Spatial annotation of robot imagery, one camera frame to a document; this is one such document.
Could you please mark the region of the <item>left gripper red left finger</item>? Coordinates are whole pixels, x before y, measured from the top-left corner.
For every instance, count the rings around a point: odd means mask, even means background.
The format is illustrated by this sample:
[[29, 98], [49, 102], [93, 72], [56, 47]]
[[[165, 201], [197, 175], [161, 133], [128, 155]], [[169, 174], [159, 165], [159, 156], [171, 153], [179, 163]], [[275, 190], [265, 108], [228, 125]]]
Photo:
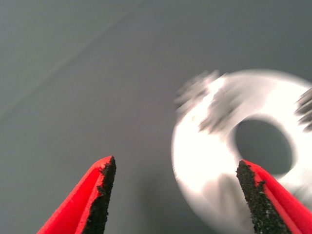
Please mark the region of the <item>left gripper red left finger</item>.
[[113, 156], [96, 161], [38, 233], [104, 233], [115, 174]]

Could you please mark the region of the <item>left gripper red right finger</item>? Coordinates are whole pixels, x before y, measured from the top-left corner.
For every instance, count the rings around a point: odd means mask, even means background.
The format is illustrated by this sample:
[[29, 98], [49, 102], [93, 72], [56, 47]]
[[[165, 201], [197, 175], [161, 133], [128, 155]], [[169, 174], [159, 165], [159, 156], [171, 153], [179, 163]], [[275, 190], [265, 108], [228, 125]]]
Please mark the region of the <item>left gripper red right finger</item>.
[[246, 160], [236, 177], [247, 201], [256, 234], [310, 234], [312, 213], [270, 173]]

